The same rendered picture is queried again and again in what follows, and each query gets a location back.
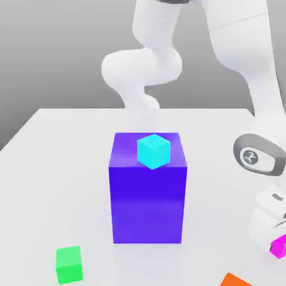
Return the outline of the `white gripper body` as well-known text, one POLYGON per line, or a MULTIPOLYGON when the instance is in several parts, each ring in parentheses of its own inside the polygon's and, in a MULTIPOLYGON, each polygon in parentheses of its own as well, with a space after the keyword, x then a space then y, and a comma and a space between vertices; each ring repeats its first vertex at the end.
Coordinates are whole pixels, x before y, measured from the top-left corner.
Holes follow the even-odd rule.
POLYGON ((286 219, 256 208, 251 216, 249 234, 262 249, 269 249, 274 240, 286 235, 286 219))

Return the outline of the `small magenta cube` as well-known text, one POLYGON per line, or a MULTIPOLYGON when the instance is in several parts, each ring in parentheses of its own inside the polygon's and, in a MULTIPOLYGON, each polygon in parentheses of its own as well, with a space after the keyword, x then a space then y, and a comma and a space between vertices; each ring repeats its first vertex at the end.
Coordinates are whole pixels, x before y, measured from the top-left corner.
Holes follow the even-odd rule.
POLYGON ((269 250, 276 258, 281 259, 286 256, 286 234, 274 240, 269 250))

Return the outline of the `small orange cube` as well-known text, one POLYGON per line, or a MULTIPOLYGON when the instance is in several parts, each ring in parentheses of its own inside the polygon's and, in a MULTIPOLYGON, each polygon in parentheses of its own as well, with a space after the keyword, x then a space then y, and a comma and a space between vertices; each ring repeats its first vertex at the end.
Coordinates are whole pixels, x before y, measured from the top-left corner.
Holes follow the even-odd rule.
POLYGON ((241 278, 231 273, 227 273, 220 286, 252 286, 252 284, 242 280, 241 278))

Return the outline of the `small cyan cube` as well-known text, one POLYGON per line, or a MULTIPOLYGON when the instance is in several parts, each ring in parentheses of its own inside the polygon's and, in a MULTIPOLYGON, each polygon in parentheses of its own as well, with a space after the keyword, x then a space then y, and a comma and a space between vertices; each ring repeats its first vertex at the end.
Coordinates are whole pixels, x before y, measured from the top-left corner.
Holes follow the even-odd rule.
POLYGON ((137 161, 154 170, 170 162, 170 150, 169 140, 152 134, 137 141, 137 161))

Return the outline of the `small green cube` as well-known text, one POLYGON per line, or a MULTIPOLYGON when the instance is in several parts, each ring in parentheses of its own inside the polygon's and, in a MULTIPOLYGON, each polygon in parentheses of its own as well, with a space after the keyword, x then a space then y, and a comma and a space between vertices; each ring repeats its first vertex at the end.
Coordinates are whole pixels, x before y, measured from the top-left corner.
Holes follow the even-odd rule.
POLYGON ((57 249, 56 274, 60 285, 83 280, 80 246, 57 249))

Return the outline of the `large purple box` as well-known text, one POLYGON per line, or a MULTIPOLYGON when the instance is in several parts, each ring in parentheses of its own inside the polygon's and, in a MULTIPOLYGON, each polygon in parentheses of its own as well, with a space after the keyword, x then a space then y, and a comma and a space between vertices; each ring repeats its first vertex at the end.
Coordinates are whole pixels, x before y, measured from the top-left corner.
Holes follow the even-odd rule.
POLYGON ((147 133, 117 132, 109 160, 112 232, 115 244, 179 244, 182 241, 187 162, 178 133, 170 161, 154 170, 137 159, 137 141, 147 133))

